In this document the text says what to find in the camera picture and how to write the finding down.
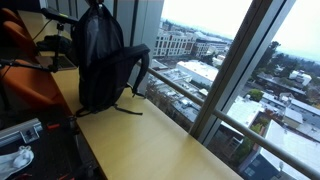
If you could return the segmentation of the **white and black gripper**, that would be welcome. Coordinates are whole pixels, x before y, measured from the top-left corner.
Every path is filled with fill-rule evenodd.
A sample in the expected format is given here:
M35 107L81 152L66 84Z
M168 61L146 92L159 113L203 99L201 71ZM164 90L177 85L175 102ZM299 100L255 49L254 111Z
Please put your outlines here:
M94 5L94 4L103 4L104 0L87 0L87 3L89 5Z

